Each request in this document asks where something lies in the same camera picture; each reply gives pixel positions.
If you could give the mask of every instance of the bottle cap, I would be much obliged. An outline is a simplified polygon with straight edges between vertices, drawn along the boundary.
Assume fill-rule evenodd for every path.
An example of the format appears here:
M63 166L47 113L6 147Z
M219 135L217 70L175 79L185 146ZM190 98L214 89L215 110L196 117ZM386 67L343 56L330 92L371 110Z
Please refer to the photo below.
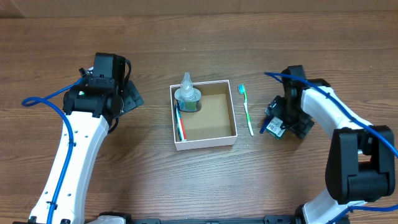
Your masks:
M185 72L180 88L182 97L190 100L190 98L193 96L194 90L189 72Z

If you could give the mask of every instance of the toothbrush handle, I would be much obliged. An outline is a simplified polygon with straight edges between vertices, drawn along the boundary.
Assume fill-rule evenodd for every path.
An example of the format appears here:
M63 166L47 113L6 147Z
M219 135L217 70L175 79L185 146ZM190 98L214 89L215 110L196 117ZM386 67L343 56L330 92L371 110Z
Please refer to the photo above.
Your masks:
M244 104L244 110L246 112L246 119L248 120L248 126L249 126L249 131L250 131L250 135L254 136L253 134L253 129L251 127L251 122L250 122L250 116L249 116L249 111L248 111L248 106L247 104Z

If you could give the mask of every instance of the wooden table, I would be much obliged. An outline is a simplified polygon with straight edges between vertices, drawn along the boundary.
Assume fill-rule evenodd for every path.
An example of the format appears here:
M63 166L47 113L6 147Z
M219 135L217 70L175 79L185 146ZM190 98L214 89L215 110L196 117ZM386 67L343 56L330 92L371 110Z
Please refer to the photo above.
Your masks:
M0 219L26 221L47 181L61 133L50 108L23 108L78 79L96 52L132 63L145 104L104 140L86 198L100 212L134 218L233 218L293 213L325 188L330 140L314 125L303 140L259 134L282 86L263 71L302 64L353 111L398 133L398 13L272 13L220 16L0 20ZM169 85L229 79L238 127L233 147L177 152ZM254 137L248 132L245 83ZM62 96L52 100L62 107ZM398 202L397 194L371 206ZM355 212L353 223L397 223L398 212Z

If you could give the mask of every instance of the cable clip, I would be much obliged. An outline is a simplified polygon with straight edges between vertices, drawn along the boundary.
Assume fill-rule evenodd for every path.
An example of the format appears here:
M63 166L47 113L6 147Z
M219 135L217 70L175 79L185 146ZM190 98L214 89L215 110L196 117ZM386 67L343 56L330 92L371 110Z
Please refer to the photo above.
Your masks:
M347 208L348 208L348 211L349 211L350 213L354 213L354 209L351 208L351 206L349 206L349 207L347 207Z
M51 206L51 205L55 205L55 209L54 209L54 210L56 210L56 209L57 209L57 207L58 207L58 205L57 205L55 202L52 202L52 201L51 201L51 202L45 202L45 203L49 203L49 204L50 204L50 206Z

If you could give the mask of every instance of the white toothbrush handle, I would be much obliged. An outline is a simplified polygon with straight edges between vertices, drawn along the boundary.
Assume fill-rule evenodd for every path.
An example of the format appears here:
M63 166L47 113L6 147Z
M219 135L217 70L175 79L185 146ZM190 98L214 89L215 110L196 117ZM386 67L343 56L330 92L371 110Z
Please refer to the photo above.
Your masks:
M253 134L253 129L252 129L252 127L251 127L251 122L250 122L250 116L249 116L249 111L248 111L248 103L247 103L247 102L244 102L244 103L243 103L243 106L244 106L244 110L245 110L245 112L246 112L246 119L247 119L247 121L248 121L248 126L249 126L250 135L251 135L251 136L254 136L254 134Z
M253 129L251 128L251 122L250 121L248 122L248 126L249 126L249 131L250 131L251 136L254 136Z

